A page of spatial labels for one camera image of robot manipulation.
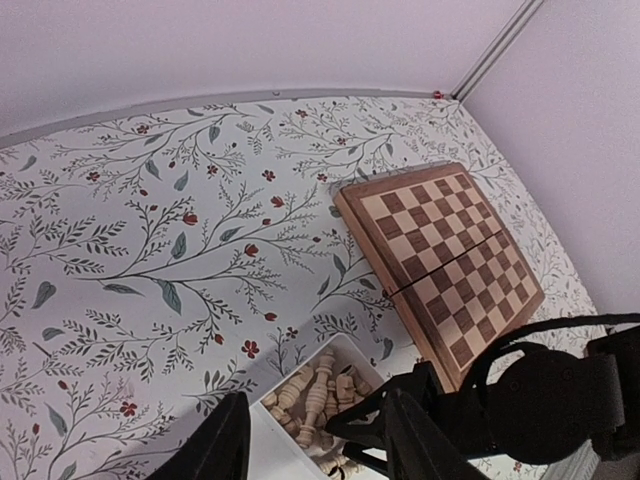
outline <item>wooden chess piece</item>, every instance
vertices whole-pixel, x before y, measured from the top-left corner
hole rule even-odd
[[[331,473],[331,470],[333,470],[336,467],[341,467],[342,465],[346,464],[348,461],[349,459],[344,455],[337,454],[333,457],[326,458],[318,462],[318,468],[325,475],[329,475],[329,473]]]
[[[356,387],[356,392],[361,397],[366,397],[373,391],[371,385],[369,385],[365,380],[362,379],[362,377],[358,373],[358,370],[353,365],[347,365],[342,369],[340,373],[344,373],[346,375],[349,375],[350,377],[353,377],[353,385]]]
[[[276,395],[276,392],[271,392],[262,399],[262,405],[264,405],[267,410],[271,410],[275,407],[276,403],[278,403],[278,396]]]
[[[296,437],[296,442],[298,442],[300,448],[309,448],[313,443],[313,435],[316,433],[316,420],[324,410],[324,404],[327,401],[327,381],[332,374],[331,367],[333,367],[335,361],[336,359],[331,349],[327,349],[320,357],[318,368],[316,368],[316,381],[307,393],[307,402],[305,403],[307,416],[300,426],[300,434]]]
[[[327,401],[324,404],[324,415],[328,422],[331,417],[338,414],[338,401],[336,400],[336,382],[327,382]],[[320,430],[320,448],[325,452],[333,447],[333,435],[324,430]]]
[[[338,397],[338,411],[344,412],[355,405],[356,388],[353,377],[341,373],[336,378],[336,395]]]
[[[283,410],[293,407],[302,391],[307,388],[309,382],[313,378],[313,368],[310,365],[304,365],[298,372],[282,387],[278,395],[278,406]]]

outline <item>chessboard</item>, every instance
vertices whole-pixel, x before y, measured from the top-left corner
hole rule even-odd
[[[515,241],[460,164],[351,185],[335,204],[421,354],[453,388],[542,303]]]

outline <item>leaf print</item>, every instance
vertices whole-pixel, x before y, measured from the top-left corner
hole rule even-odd
[[[71,477],[76,473],[76,462],[73,462],[71,465],[67,465],[67,467],[62,471],[62,475],[58,480],[70,480]]]
[[[60,330],[59,328],[47,327],[42,331],[42,339],[45,342],[48,342],[52,338],[55,338],[58,335],[62,335],[62,334],[64,334],[64,332],[62,330]]]
[[[124,295],[140,295],[141,297],[144,297],[144,295],[142,295],[139,291],[128,287],[127,285],[120,285],[118,283],[110,283],[108,285],[105,285],[103,287],[103,290],[106,290],[107,292],[122,293]]]
[[[260,105],[260,104],[257,104],[257,105],[260,110],[262,110],[263,112],[267,112],[269,115],[273,115],[274,113],[276,113],[269,107],[265,107],[264,105]]]
[[[225,230],[224,232],[222,232],[222,235],[220,235],[220,241],[221,242],[228,242],[229,240],[231,240],[236,233],[238,233],[240,230],[242,229],[242,227],[235,227],[235,228],[230,228],[229,230]]]
[[[156,177],[158,180],[162,180],[160,178],[160,171],[158,170],[158,167],[156,167],[156,164],[155,164],[155,162],[153,161],[152,158],[150,158],[149,160],[147,160],[145,162],[144,168],[146,168],[147,172],[149,172],[151,175]]]
[[[320,290],[318,290],[318,295],[322,295],[324,292],[327,291],[330,281],[331,281],[331,275],[329,275],[327,279],[324,281],[324,283],[320,286]]]
[[[27,163],[25,163],[24,166],[18,171],[19,172],[24,172],[25,170],[30,169],[36,163],[36,160],[38,160],[38,159],[35,156],[31,155],[29,157],[29,159],[27,160]]]
[[[159,135],[152,135],[151,137],[147,138],[144,142],[145,146],[146,145],[150,145],[153,142],[155,142],[156,140],[159,140],[162,137],[162,134]]]
[[[340,210],[338,210],[338,207],[336,207],[335,205],[330,205],[329,206],[329,213],[331,214],[331,216],[333,218],[342,217],[342,215],[340,214]]]
[[[189,170],[184,172],[184,175],[181,176],[178,180],[176,180],[176,183],[173,184],[173,188],[181,192],[182,190],[184,190],[184,187],[187,186],[188,182],[189,182]]]
[[[369,290],[375,290],[376,289],[376,286],[373,283],[371,283],[370,280],[367,280],[366,278],[361,278],[359,280],[359,282],[360,282],[360,285],[362,285],[365,288],[368,288]]]
[[[178,235],[178,238],[176,238],[176,243],[171,249],[171,256],[178,260],[182,258],[185,253],[187,253],[187,236],[182,232]]]
[[[162,288],[162,299],[164,302],[178,315],[182,315],[182,301],[178,296],[178,292],[173,283],[166,280],[156,280],[160,288]]]
[[[213,125],[209,128],[209,143],[216,141],[216,138],[220,136],[220,127]]]
[[[336,266],[338,271],[340,272],[340,277],[344,277],[344,274],[347,273],[347,267],[344,266],[342,260],[335,253],[333,254],[333,264]]]
[[[58,435],[60,435],[61,437],[64,437],[68,431],[67,422],[64,421],[64,418],[62,418],[62,415],[56,412],[51,407],[51,405],[49,405],[48,403],[45,403],[45,405],[49,409],[49,420],[51,420],[51,423],[53,423],[53,426],[56,428]]]
[[[52,285],[49,282],[42,282],[38,287],[38,293],[36,294],[36,301],[33,302],[33,309],[40,308],[44,302],[49,300],[55,293],[57,289],[55,285]]]
[[[195,110],[191,110],[190,108],[187,108],[187,113],[192,117],[204,117],[204,113],[196,112]]]

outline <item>floral tablecloth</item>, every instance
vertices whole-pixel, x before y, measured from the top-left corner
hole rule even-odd
[[[468,168],[531,263],[546,293],[535,320],[593,313],[454,101],[208,105],[0,150],[0,477],[144,478],[225,393],[257,399],[337,332],[383,374],[410,370],[417,350],[331,198],[442,161]],[[600,333],[539,339],[580,354]],[[500,479],[545,470],[477,464]]]

